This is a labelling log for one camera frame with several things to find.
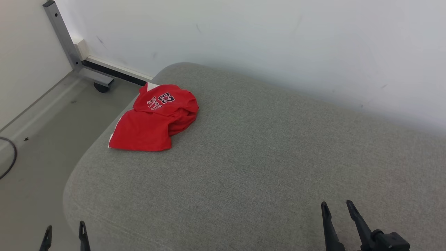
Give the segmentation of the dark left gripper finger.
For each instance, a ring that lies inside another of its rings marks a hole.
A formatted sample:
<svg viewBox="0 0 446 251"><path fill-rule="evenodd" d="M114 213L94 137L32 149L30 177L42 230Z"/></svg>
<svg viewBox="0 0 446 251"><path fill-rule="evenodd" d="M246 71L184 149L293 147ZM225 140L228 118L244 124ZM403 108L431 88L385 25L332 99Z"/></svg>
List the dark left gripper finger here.
<svg viewBox="0 0 446 251"><path fill-rule="evenodd" d="M49 251L52 245L52 225L49 225L41 242L39 251Z"/></svg>
<svg viewBox="0 0 446 251"><path fill-rule="evenodd" d="M84 221L79 222L79 240L80 251L90 251L90 243L87 235L86 224Z"/></svg>

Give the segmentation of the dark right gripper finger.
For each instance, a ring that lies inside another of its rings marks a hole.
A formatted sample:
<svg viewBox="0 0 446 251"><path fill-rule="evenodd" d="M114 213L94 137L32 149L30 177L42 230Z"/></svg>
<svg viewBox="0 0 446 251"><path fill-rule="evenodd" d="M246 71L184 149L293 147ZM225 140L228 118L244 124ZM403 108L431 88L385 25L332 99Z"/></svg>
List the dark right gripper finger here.
<svg viewBox="0 0 446 251"><path fill-rule="evenodd" d="M332 224L332 215L328 208L328 204L323 201L321 203L322 223L325 239L326 251L345 251L344 245L339 241L335 228Z"/></svg>
<svg viewBox="0 0 446 251"><path fill-rule="evenodd" d="M360 215L359 211L355 207L354 203L351 200L347 200L347 208L350 213L351 219L354 221L360 241L361 241L361 250L362 251L372 251L374 248L374 242L371 238L371 230L366 224L363 217Z"/></svg>

